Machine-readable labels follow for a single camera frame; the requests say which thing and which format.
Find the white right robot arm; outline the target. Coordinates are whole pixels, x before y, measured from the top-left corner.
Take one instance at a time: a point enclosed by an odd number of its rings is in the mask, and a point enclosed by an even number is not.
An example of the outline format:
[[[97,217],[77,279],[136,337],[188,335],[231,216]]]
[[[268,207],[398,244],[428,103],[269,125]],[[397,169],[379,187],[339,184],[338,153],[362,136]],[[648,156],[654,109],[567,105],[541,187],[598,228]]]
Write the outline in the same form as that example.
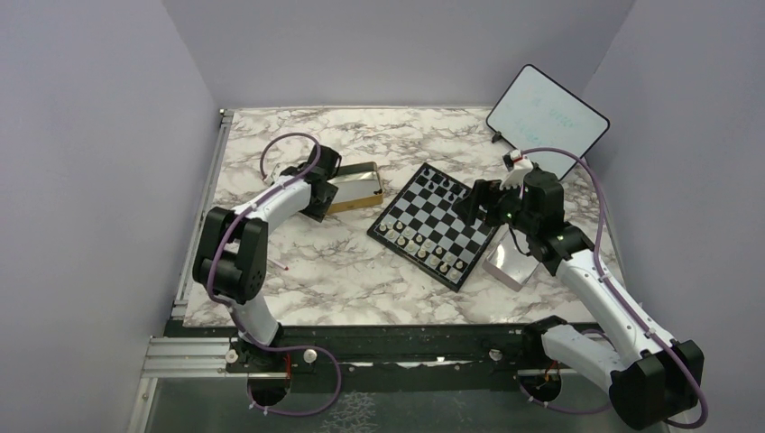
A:
[[[584,302],[612,343],[598,344],[564,320],[546,318],[528,326],[522,359],[534,367],[559,361],[573,368],[607,393],[630,428],[659,422],[680,428],[675,416],[694,407],[699,418],[686,427],[703,426],[709,416],[700,387],[703,352],[692,340],[678,342],[606,274],[599,241],[566,221],[564,195],[555,174],[535,168],[520,186],[478,180],[453,206],[466,224],[480,220],[523,233],[530,255]]]

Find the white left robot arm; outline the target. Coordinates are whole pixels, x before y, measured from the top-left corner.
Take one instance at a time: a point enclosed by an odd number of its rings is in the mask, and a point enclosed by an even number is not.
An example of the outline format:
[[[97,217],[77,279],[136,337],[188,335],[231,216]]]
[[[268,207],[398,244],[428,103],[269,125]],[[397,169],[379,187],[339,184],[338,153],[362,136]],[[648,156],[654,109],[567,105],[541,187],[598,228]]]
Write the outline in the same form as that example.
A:
[[[192,278],[226,307],[238,331],[240,362],[269,371],[282,362],[282,326],[261,293],[273,231],[296,214],[321,222],[338,188],[331,180],[342,158],[317,144],[308,161],[283,170],[256,198],[234,208],[214,207],[205,216]]]

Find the yellow metal tin box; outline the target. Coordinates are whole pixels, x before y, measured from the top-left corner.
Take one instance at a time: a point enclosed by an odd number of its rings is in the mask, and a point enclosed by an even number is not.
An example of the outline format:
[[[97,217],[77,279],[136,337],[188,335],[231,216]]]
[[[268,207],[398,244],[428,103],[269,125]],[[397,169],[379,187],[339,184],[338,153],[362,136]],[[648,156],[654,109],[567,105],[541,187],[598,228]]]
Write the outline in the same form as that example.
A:
[[[384,187],[373,161],[342,166],[329,181],[337,187],[337,193],[329,207],[329,215],[381,205]]]

